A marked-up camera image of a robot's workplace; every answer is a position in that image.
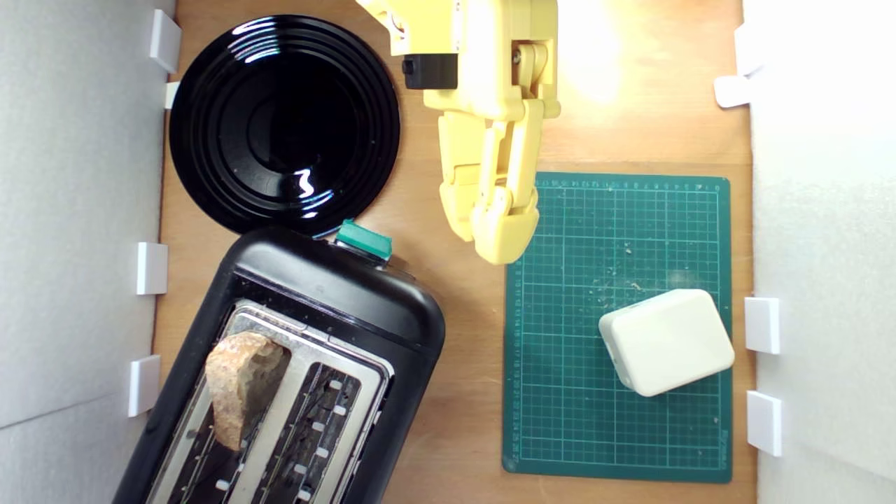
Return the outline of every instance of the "toaster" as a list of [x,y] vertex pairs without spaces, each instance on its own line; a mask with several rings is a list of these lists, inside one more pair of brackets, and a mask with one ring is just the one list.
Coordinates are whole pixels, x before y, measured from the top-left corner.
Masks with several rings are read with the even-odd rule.
[[[444,341],[442,312],[388,265],[390,246],[352,222],[332,242],[278,226],[240,237],[113,502],[378,502]],[[214,437],[203,366],[217,341],[244,331],[289,363],[234,451]]]

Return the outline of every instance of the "white plastic box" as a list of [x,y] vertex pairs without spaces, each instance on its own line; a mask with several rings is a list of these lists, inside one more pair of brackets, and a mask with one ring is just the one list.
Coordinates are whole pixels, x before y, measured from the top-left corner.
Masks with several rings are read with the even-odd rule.
[[619,379],[646,397],[734,363],[734,348],[707,291],[660,294],[607,313],[599,329]]

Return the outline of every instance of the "cutting mat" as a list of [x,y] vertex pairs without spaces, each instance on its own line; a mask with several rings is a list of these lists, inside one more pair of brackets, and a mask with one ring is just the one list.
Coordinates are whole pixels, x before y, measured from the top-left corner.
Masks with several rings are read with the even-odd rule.
[[538,174],[541,218],[507,267],[503,464],[514,473],[731,480],[731,371],[641,397],[600,317],[675,288],[710,292],[731,334],[724,178]]

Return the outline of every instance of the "yellow robotic arm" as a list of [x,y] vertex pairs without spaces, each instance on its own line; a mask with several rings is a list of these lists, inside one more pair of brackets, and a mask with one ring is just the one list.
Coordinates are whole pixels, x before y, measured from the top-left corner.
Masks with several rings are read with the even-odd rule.
[[357,0],[389,30],[424,104],[442,110],[439,188],[452,230],[517,260],[538,223],[535,169],[556,99],[556,0]]

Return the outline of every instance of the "wooden table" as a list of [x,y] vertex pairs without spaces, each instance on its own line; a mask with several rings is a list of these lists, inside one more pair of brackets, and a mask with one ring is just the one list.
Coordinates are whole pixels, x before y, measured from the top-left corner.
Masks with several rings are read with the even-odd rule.
[[[273,13],[337,22],[401,76],[386,31],[352,0],[179,0],[180,70],[223,31]],[[423,107],[418,91],[399,86],[399,159],[359,222],[394,238],[396,253],[441,305],[448,334],[385,502],[756,501],[756,454],[745,440],[745,391],[754,386],[754,361],[744,350],[737,301],[750,294],[753,279],[749,116],[745,109],[719,109],[712,95],[713,78],[734,72],[733,30],[741,19],[739,0],[561,0],[564,112],[546,125],[539,164],[545,170],[731,180],[737,348],[732,483],[561,478],[501,469],[504,269],[481,260],[449,230],[438,198],[437,115]],[[170,246],[170,283],[159,299],[154,344],[163,375],[234,238],[187,197],[167,153],[161,241]]]

